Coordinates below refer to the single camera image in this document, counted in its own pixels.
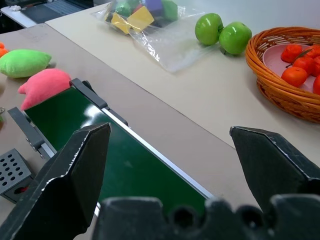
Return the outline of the purple block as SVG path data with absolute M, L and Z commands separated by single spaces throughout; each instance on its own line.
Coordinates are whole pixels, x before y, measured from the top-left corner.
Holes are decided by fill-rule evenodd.
M 145 6 L 150 12 L 161 12 L 163 10 L 162 0 L 145 0 Z

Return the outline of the small yellow block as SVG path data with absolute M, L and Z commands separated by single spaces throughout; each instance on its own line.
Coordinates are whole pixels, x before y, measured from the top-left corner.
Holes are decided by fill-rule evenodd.
M 130 25 L 129 23 L 122 18 L 119 14 L 116 12 L 113 13 L 112 19 L 111 19 L 111 24 L 121 30 L 124 34 L 128 35 L 129 30 L 130 30 Z

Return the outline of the green foam block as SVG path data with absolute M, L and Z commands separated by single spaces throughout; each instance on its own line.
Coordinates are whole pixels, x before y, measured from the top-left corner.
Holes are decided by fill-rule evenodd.
M 163 6 L 163 17 L 167 21 L 176 21 L 178 19 L 178 5 L 172 0 L 161 0 Z

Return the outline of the clear plastic bag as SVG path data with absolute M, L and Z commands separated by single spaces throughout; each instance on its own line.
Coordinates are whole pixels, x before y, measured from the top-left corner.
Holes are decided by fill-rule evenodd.
M 129 34 L 124 34 L 111 23 L 118 1 L 123 0 L 112 0 L 103 9 L 92 13 L 92 15 L 115 32 L 132 38 L 136 45 L 145 50 L 166 71 L 172 73 L 180 71 L 204 54 L 205 47 L 198 42 L 195 36 L 196 21 L 204 13 L 196 7 L 192 0 L 172 0 L 178 7 L 176 21 L 166 20 L 163 17 L 163 10 L 156 12 L 148 10 L 153 16 L 154 22 L 141 32 L 135 32 L 130 27 Z M 125 1 L 130 4 L 131 15 L 145 6 L 145 0 Z M 126 21 L 129 17 L 120 16 Z

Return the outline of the orange tangerine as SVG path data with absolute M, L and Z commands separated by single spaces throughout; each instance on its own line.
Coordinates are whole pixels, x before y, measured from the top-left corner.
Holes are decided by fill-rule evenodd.
M 293 66 L 305 70 L 306 73 L 310 75 L 314 71 L 315 61 L 309 56 L 303 56 L 296 59 L 293 63 Z
M 301 87 L 308 78 L 307 72 L 300 67 L 289 67 L 281 75 L 281 78 L 294 87 Z
M 320 45 L 311 45 L 305 49 L 307 53 L 304 55 L 305 57 L 310 57 L 312 59 L 320 56 Z
M 312 90 L 314 94 L 320 95 L 320 74 L 315 78 Z
M 302 46 L 298 45 L 298 44 L 288 44 L 280 58 L 282 61 L 286 62 L 286 63 L 293 63 L 295 61 L 295 59 L 302 53 Z
M 314 69 L 313 69 L 312 75 L 314 77 L 317 77 L 320 75 L 320 55 L 315 57 L 313 61 L 314 61 Z

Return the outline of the pink plate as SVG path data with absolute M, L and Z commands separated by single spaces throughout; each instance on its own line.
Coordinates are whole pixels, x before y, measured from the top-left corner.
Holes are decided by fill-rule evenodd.
M 264 65 L 266 65 L 270 70 L 275 72 L 280 77 L 287 68 L 294 67 L 293 63 L 296 59 L 305 57 L 305 54 L 307 53 L 305 49 L 310 47 L 307 45 L 296 44 L 302 46 L 302 53 L 294 60 L 293 63 L 287 63 L 281 60 L 281 54 L 284 51 L 285 47 L 291 44 L 280 44 L 272 46 L 269 49 L 267 49 L 262 56 L 262 61 Z M 315 81 L 315 78 L 316 77 L 314 77 L 311 73 L 310 75 L 308 75 L 304 84 L 298 88 L 313 93 L 313 83 Z

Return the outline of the orange wicker basket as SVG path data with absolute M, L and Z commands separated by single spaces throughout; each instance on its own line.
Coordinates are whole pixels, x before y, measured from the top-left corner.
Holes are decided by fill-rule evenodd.
M 294 117 L 320 124 L 320 95 L 289 85 L 263 63 L 265 51 L 280 44 L 320 45 L 320 29 L 267 29 L 254 35 L 244 52 L 247 65 L 257 77 L 257 88 L 266 99 Z

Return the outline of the pink plush toy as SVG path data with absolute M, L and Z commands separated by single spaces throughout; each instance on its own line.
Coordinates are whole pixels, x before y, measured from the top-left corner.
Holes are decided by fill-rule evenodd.
M 25 95 L 20 109 L 25 111 L 68 89 L 70 81 L 69 74 L 57 68 L 48 68 L 38 72 L 18 89 L 19 94 Z

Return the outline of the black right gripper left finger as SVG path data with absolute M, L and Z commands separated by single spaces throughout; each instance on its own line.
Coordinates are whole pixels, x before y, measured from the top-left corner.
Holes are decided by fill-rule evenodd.
M 73 240 L 91 225 L 111 124 L 76 130 L 27 187 L 0 226 L 0 240 Z

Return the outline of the green conveyor belt, grey frame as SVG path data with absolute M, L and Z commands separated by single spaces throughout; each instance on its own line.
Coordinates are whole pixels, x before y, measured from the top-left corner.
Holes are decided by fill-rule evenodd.
M 199 215 L 212 194 L 135 133 L 92 89 L 77 78 L 68 89 L 27 110 L 13 107 L 9 115 L 32 148 L 50 159 L 74 131 L 110 123 L 104 178 L 99 200 L 110 197 L 155 197 L 165 213 L 189 206 Z

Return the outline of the crinkled green toy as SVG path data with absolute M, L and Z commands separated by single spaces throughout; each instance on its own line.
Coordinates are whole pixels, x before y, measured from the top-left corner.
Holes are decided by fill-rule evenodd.
M 130 4 L 126 1 L 117 1 L 115 4 L 115 10 L 117 14 L 124 16 L 124 17 L 129 17 L 132 13 L 132 9 Z

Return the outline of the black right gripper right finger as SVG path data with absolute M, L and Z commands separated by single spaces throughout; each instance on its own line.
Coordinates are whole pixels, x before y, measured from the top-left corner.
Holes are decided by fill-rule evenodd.
M 247 185 L 262 211 L 275 195 L 320 196 L 320 167 L 282 135 L 263 129 L 233 126 L 233 140 Z

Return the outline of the large yellow block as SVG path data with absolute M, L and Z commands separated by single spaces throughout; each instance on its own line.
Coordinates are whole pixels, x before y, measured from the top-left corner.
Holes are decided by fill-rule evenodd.
M 152 14 L 145 6 L 140 7 L 127 18 L 128 24 L 136 33 L 140 33 L 154 21 L 155 19 L 153 18 Z

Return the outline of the green plush toy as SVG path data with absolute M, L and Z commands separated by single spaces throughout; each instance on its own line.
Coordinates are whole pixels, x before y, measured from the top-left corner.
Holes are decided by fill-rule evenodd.
M 32 49 L 12 50 L 0 57 L 0 73 L 10 78 L 31 77 L 49 65 L 52 56 Z

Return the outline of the dark laptop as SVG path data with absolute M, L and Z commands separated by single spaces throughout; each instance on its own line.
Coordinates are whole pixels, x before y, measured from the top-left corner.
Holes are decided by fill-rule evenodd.
M 77 13 L 94 6 L 94 0 L 46 0 L 21 9 L 21 13 L 37 24 Z

